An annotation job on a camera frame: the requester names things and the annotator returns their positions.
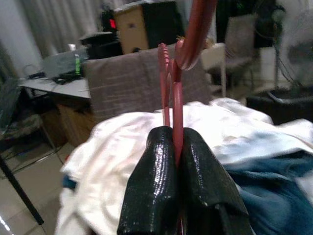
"black pole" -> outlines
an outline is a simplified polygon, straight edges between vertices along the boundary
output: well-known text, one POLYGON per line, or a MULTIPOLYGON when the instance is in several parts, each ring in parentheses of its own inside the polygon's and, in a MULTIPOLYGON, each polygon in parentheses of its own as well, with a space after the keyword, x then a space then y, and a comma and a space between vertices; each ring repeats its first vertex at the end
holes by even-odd
POLYGON ((38 225, 42 225, 44 223, 44 220, 41 218, 40 214, 38 213, 38 211, 36 210, 32 202, 30 201, 30 199, 28 198, 24 190, 22 189, 19 182, 14 177, 9 167, 5 164, 5 161, 2 159, 1 155, 0 155, 0 167, 1 167, 1 170, 4 172, 5 176, 7 177, 7 179, 10 181, 13 188, 15 189, 15 191, 18 193, 20 198, 23 200, 23 202, 25 203, 25 205, 27 206, 27 208, 33 215, 38 225))

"blue jeans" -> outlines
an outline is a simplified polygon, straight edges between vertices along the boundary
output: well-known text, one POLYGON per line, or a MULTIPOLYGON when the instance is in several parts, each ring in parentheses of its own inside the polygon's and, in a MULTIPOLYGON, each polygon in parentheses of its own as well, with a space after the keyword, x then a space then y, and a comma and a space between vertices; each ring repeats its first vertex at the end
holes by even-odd
POLYGON ((295 182, 313 169, 313 156, 284 156, 224 165, 235 183, 257 235, 313 235, 313 207, 295 182))

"red light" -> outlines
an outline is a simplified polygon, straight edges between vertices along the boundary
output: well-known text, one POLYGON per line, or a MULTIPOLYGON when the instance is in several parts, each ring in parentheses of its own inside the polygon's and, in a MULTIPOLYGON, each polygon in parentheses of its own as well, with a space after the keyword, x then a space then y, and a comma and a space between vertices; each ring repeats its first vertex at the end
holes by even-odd
POLYGON ((111 28, 116 28, 115 21, 113 19, 110 19, 110 25, 111 28))

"tiled floor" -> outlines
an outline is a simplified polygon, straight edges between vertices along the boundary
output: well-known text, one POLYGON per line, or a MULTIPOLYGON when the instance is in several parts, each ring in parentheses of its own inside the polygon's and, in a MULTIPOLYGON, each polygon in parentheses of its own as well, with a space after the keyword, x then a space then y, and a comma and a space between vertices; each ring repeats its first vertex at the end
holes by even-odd
MULTIPOLYGON (((71 153, 73 146, 66 144, 59 150, 64 161, 71 153)), ((10 168, 19 163, 19 167, 50 153, 51 149, 41 144, 25 156, 8 161, 10 168)), ((37 162, 15 174, 20 185, 32 201, 44 220, 42 226, 37 225, 23 201, 19 198, 7 179, 0 180, 0 235, 52 235, 55 229, 59 210, 59 194, 61 192, 62 164, 55 154, 37 162)))

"white desk surface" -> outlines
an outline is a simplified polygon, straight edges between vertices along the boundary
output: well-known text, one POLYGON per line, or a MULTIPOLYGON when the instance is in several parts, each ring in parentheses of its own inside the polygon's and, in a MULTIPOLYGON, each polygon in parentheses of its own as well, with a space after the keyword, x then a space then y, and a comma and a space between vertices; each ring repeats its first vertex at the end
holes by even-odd
POLYGON ((70 95, 90 99, 90 92, 87 79, 74 80, 64 85, 56 84, 52 80, 39 78, 34 80, 20 80, 20 86, 35 89, 38 91, 70 95))

